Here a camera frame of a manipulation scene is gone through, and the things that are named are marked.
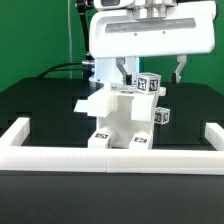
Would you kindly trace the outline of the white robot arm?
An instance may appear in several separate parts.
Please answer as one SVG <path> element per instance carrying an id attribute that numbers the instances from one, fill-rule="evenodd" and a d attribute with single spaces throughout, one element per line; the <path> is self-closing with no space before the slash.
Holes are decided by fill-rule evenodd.
<path id="1" fill-rule="evenodd" d="M 141 57 L 175 56 L 171 80 L 178 83 L 191 54 L 215 46 L 216 0 L 94 0 L 89 51 L 93 82 L 134 81 Z"/>

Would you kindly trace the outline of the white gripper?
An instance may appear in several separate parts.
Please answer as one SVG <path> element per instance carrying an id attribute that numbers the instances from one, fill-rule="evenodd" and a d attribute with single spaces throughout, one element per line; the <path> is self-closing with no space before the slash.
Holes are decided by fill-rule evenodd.
<path id="1" fill-rule="evenodd" d="M 94 58 L 117 58 L 116 66 L 123 83 L 132 75 L 119 57 L 178 55 L 178 66 L 171 82 L 181 81 L 187 54 L 209 53 L 215 46 L 213 1 L 179 4 L 168 10 L 165 19 L 137 21 L 127 10 L 96 13 L 90 24 L 90 53 Z"/>

